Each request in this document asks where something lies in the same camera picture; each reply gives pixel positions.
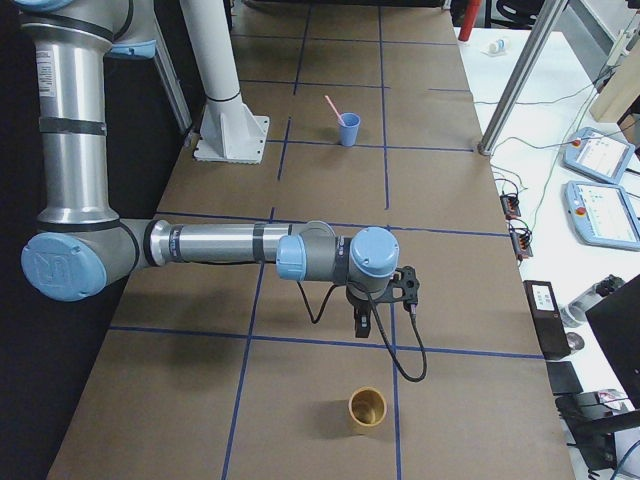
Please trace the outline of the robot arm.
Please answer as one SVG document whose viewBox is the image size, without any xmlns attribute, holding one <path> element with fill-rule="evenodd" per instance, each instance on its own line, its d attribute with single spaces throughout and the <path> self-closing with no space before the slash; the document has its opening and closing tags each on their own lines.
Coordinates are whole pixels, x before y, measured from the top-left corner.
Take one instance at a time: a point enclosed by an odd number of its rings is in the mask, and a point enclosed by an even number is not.
<svg viewBox="0 0 640 480">
<path fill-rule="evenodd" d="M 125 216 L 151 216 L 166 187 L 192 200 L 193 185 L 173 177 L 179 136 L 160 80 L 148 63 L 109 61 L 107 116 L 110 198 Z M 35 47 L 17 8 L 1 5 L 1 347 L 96 347 L 109 328 L 239 336 L 250 318 L 249 267 L 174 266 L 108 286 L 79 302 L 57 302 L 32 287 L 20 253 L 44 204 L 37 130 Z"/>
</svg>

